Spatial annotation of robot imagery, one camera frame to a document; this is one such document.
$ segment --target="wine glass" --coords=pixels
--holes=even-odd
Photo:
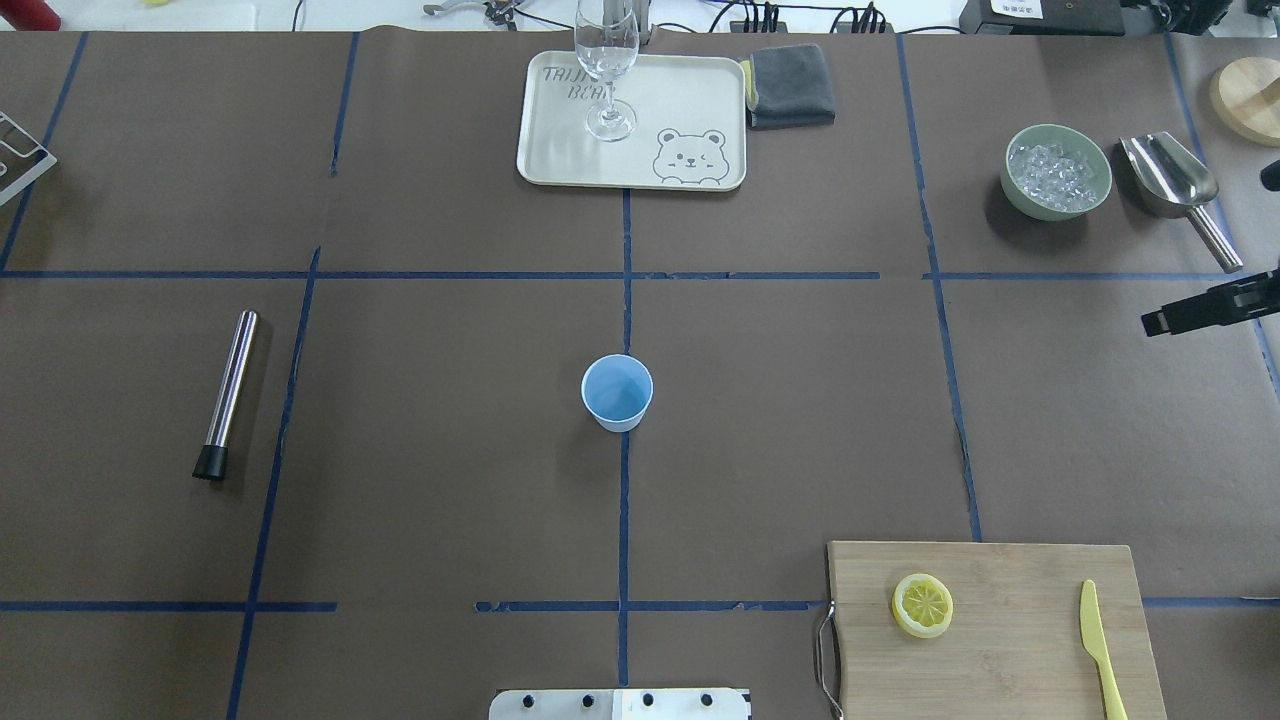
[[[613,99],[613,83],[640,54],[635,0],[577,0],[573,45],[582,69],[605,88],[605,99],[586,110],[586,129],[605,142],[630,136],[636,129],[636,111]]]

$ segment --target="cutting board metal handle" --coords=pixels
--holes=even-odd
[[[840,702],[836,701],[836,696],[827,689],[827,673],[823,669],[823,653],[822,653],[822,633],[831,625],[831,647],[833,650],[832,655],[836,659],[836,676],[840,676],[840,652],[836,650],[836,626],[832,623],[836,618],[836,601],[832,600],[827,603],[827,614],[822,616],[818,621],[818,628],[813,633],[813,669],[818,675],[818,685],[822,687],[822,694],[827,696],[827,702],[831,703],[831,716],[836,720],[845,720],[845,711],[840,707]]]

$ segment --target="bear face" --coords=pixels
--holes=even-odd
[[[728,176],[724,133],[709,129],[703,135],[680,135],[671,128],[659,132],[653,172],[663,183],[719,184]]]

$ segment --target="lemon half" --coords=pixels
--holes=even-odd
[[[893,591],[893,619],[910,635],[936,638],[951,626],[954,603],[942,580],[925,573],[908,575]]]

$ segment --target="folded towel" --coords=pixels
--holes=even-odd
[[[746,109],[754,128],[787,128],[836,119],[836,91],[817,45],[765,47],[742,61]]]

